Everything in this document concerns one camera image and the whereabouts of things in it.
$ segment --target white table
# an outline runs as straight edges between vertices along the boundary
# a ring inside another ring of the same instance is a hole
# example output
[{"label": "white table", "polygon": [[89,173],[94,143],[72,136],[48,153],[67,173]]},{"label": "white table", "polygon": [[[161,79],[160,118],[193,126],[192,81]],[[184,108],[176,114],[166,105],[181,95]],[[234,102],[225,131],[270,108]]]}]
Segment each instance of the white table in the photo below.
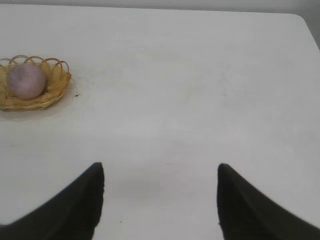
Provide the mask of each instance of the white table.
[{"label": "white table", "polygon": [[73,75],[54,107],[0,113],[0,223],[102,162],[95,240],[222,240],[224,162],[320,226],[320,52],[302,18],[0,5],[0,22],[2,58]]}]

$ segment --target wicker basket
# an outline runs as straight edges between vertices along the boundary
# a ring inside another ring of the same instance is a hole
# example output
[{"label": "wicker basket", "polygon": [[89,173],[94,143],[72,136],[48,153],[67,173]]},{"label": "wicker basket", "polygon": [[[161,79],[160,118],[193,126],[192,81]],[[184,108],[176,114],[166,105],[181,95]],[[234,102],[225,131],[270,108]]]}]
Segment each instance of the wicker basket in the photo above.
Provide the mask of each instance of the wicker basket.
[{"label": "wicker basket", "polygon": [[[2,65],[3,61],[7,61],[7,65]],[[8,72],[16,65],[34,64],[39,66],[46,79],[46,87],[42,94],[33,99],[20,99],[13,95],[7,86]],[[0,59],[0,109],[3,111],[27,111],[39,110],[49,107],[56,103],[65,94],[71,80],[69,66],[65,61],[56,58],[43,59],[39,56],[18,55],[12,59]]]}]

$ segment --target pink ball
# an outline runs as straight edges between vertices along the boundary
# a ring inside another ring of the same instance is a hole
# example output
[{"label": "pink ball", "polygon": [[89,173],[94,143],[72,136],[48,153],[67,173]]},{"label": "pink ball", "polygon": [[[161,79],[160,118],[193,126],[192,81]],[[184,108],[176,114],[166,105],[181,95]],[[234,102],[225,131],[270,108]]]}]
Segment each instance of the pink ball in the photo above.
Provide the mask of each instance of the pink ball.
[{"label": "pink ball", "polygon": [[46,76],[40,67],[33,64],[15,66],[7,75],[8,88],[20,99],[34,99],[46,87]]}]

